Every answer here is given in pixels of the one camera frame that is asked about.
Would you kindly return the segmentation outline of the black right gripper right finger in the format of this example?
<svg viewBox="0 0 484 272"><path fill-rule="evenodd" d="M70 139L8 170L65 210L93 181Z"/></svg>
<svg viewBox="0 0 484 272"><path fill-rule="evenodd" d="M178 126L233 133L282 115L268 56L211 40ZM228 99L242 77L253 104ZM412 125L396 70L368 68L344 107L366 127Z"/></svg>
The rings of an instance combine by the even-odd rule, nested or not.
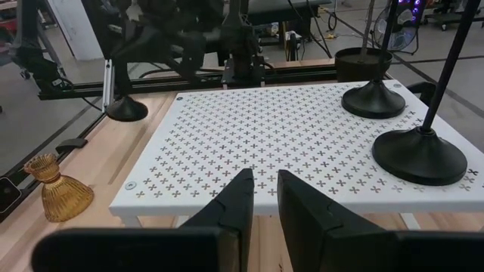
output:
<svg viewBox="0 0 484 272"><path fill-rule="evenodd" d="M294 271L483 272L481 232L386 230L288 170L278 210Z"/></svg>

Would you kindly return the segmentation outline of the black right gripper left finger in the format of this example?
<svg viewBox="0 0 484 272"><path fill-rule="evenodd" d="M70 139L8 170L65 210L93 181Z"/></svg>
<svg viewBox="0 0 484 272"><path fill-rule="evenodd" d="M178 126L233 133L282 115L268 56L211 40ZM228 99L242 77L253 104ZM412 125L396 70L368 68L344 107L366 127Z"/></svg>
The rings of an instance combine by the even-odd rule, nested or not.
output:
<svg viewBox="0 0 484 272"><path fill-rule="evenodd" d="M254 177L241 170L177 228L70 228L35 246L34 271L246 271Z"/></svg>

